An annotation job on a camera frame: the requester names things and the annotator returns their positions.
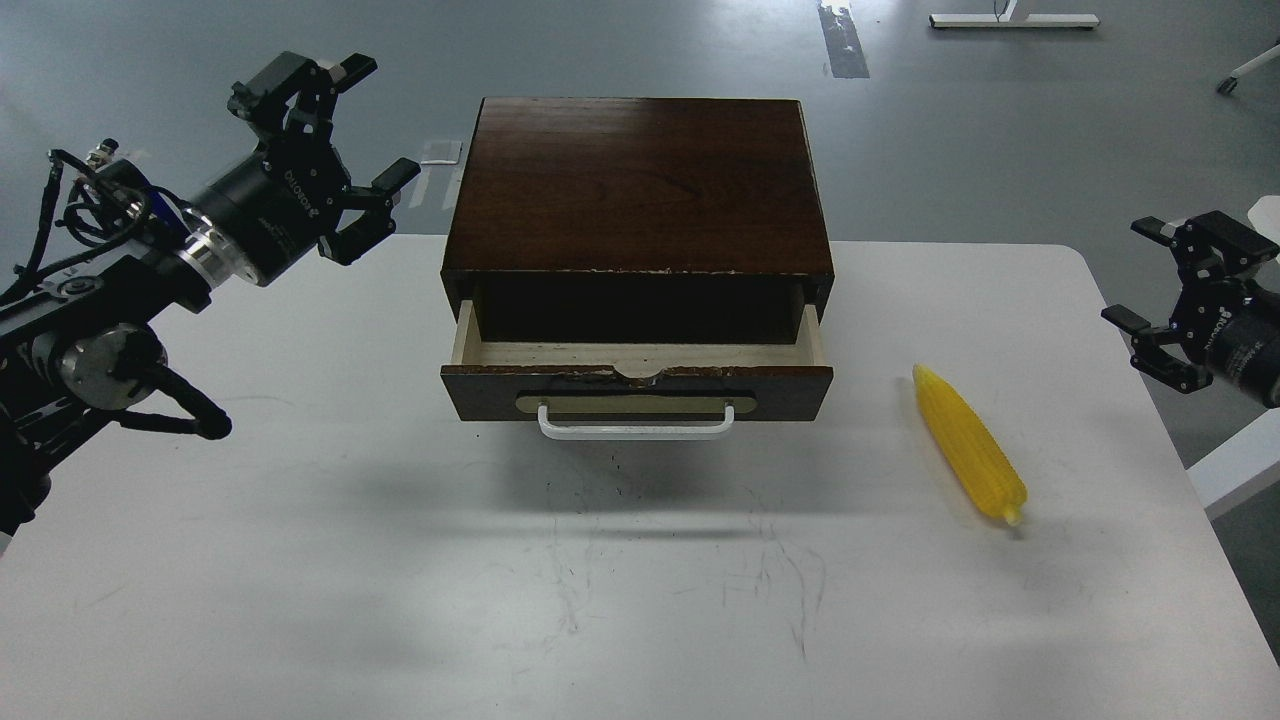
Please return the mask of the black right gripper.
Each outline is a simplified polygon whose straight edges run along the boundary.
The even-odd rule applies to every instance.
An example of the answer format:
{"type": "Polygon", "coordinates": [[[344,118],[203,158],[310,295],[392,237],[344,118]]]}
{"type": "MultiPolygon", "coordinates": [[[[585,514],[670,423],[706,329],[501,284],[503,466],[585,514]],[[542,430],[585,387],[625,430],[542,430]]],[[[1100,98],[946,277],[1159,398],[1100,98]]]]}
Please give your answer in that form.
{"type": "Polygon", "coordinates": [[[1279,406],[1279,295],[1254,279],[1279,246],[1224,211],[1183,222],[1144,217],[1132,231],[1166,247],[1181,292],[1170,325],[1124,305],[1101,316],[1128,337],[1130,365],[1183,395],[1222,379],[1267,409],[1279,406]],[[1179,343],[1187,360],[1165,347],[1179,343]]]}

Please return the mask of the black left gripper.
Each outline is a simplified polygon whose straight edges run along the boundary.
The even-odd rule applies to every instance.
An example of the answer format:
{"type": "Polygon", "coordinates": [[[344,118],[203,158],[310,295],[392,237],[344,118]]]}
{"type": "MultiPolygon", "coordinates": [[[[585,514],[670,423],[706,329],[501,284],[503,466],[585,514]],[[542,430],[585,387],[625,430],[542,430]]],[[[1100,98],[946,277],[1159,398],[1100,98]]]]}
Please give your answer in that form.
{"type": "Polygon", "coordinates": [[[396,232],[394,208],[421,165],[398,158],[370,186],[343,190],[349,173],[329,145],[338,97],[376,69],[360,53],[321,67],[285,51],[233,83],[227,109],[261,147],[189,197],[189,214],[238,249],[238,275],[265,287],[316,245],[323,258],[349,266],[396,232]],[[343,211],[358,215],[337,229],[343,211]]]}

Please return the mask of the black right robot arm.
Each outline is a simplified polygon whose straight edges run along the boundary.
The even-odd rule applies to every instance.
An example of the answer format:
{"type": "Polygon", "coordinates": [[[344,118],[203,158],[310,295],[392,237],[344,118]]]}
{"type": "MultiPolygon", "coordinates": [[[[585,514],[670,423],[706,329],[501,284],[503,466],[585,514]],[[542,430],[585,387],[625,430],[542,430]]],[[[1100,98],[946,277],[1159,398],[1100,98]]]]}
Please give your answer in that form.
{"type": "Polygon", "coordinates": [[[1179,223],[1146,217],[1130,228],[1171,254],[1181,283],[1165,325],[1119,304],[1101,313],[1128,337],[1132,366],[1184,395],[1221,378],[1276,409],[1279,296],[1256,275],[1277,260],[1277,245],[1222,211],[1179,223]]]}

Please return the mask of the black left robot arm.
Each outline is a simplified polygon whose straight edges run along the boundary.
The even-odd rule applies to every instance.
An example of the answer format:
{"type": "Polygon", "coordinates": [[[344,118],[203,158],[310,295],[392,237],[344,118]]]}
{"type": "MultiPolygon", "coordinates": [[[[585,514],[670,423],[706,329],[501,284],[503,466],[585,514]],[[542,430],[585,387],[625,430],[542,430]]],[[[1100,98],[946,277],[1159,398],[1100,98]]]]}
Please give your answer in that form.
{"type": "Polygon", "coordinates": [[[317,250],[347,266],[396,231],[420,165],[358,186],[332,142],[339,96],[375,72],[283,53],[228,100],[257,142],[193,199],[152,183],[106,138],[54,149],[37,234],[3,292],[3,543],[32,521],[51,471],[105,427],[221,439],[232,421],[175,372],[151,320],[200,313],[233,277],[265,287],[317,250]]]}

